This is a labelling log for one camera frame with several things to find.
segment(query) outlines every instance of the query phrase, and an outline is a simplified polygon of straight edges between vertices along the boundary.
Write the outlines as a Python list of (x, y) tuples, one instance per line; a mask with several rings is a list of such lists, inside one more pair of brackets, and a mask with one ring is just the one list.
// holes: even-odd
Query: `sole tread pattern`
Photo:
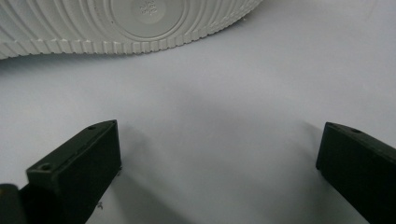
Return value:
[(120, 0), (26, 0), (18, 7), (29, 12), (21, 15), (22, 10), (11, 0), (0, 0), (0, 14), (4, 12), (0, 16), (0, 59), (41, 53), (139, 54), (172, 49), (228, 27), (262, 0), (178, 0), (185, 11), (176, 28), (172, 27), (175, 31), (151, 37), (121, 32), (108, 12), (113, 1)]

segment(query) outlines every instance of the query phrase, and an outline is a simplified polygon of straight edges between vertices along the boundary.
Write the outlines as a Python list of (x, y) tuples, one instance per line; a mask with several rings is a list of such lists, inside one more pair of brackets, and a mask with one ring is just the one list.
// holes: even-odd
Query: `embossed logo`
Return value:
[(140, 6), (140, 11), (143, 15), (154, 15), (158, 12), (157, 5), (155, 1), (145, 1), (142, 6)]

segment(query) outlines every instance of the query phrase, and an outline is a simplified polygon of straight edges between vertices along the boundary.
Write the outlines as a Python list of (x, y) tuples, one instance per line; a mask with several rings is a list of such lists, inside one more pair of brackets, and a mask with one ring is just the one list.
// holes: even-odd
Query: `shoe sole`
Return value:
[(148, 53), (240, 20), (262, 0), (0, 0), (0, 59)]

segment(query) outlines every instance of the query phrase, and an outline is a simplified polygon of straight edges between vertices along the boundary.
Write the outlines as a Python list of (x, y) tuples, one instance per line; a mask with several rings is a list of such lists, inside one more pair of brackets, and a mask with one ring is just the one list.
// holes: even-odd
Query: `white table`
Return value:
[(264, 0), (182, 48), (0, 61), (0, 182), (117, 119), (123, 172), (89, 223), (367, 223), (315, 162), (326, 121), (396, 146), (395, 11)]

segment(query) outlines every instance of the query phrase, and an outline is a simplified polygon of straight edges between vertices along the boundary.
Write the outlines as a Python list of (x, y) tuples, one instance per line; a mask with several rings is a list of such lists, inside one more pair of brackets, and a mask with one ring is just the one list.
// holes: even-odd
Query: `screw hole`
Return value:
[(45, 163), (45, 164), (40, 165), (40, 166), (38, 167), (38, 169), (40, 169), (40, 170), (42, 170), (42, 171), (48, 171), (48, 170), (51, 169), (51, 166), (50, 166), (49, 163)]
[(361, 133), (361, 131), (356, 130), (356, 129), (351, 129), (350, 131), (352, 131), (353, 133)]

